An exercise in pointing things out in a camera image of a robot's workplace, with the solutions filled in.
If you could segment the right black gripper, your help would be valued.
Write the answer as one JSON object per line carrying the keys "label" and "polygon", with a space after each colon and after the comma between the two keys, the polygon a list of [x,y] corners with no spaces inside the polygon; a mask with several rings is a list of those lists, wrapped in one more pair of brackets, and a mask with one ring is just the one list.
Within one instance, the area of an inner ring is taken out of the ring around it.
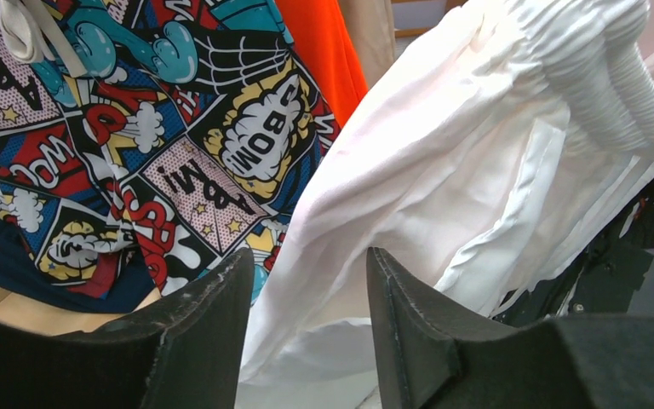
{"label": "right black gripper", "polygon": [[555,279],[508,293],[493,319],[523,326],[550,316],[626,313],[654,261],[654,178]]}

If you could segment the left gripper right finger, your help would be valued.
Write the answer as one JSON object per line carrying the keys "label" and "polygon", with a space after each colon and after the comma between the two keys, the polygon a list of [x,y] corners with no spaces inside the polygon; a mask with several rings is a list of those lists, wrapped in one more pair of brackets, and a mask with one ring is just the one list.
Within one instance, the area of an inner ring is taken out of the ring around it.
{"label": "left gripper right finger", "polygon": [[578,314],[515,328],[382,248],[368,250],[366,274],[385,408],[654,408],[654,317]]}

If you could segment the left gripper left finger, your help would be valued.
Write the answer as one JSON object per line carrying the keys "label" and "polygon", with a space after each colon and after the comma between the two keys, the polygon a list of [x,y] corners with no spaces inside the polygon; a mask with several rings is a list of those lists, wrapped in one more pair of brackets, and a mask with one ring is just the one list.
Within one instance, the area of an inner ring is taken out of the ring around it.
{"label": "left gripper left finger", "polygon": [[233,407],[254,272],[241,249],[92,332],[0,323],[0,408]]}

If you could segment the white shorts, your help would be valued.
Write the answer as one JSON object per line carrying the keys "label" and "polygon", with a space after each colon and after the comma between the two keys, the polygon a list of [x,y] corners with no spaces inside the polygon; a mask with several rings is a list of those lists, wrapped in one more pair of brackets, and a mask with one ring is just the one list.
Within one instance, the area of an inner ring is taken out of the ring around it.
{"label": "white shorts", "polygon": [[250,311],[239,408],[355,408],[377,384],[366,256],[492,316],[654,177],[647,1],[469,1],[412,42],[301,195]]}

